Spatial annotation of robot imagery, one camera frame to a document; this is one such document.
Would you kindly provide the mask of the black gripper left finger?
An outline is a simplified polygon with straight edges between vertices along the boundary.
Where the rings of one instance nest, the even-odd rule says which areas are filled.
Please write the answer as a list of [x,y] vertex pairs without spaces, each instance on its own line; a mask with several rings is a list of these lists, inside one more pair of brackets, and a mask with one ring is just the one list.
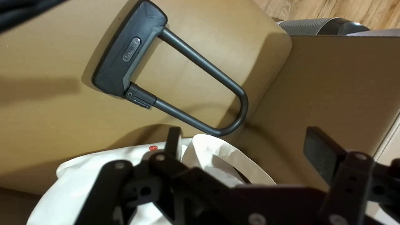
[[181,147],[181,128],[172,126],[168,128],[163,151],[172,156],[177,157],[177,151]]

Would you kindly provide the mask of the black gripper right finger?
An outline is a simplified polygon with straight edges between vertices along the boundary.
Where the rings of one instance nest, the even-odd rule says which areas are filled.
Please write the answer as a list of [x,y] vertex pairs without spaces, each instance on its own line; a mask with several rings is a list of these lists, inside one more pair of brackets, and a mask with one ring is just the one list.
[[317,126],[308,126],[305,133],[303,154],[320,177],[331,184],[346,151]]

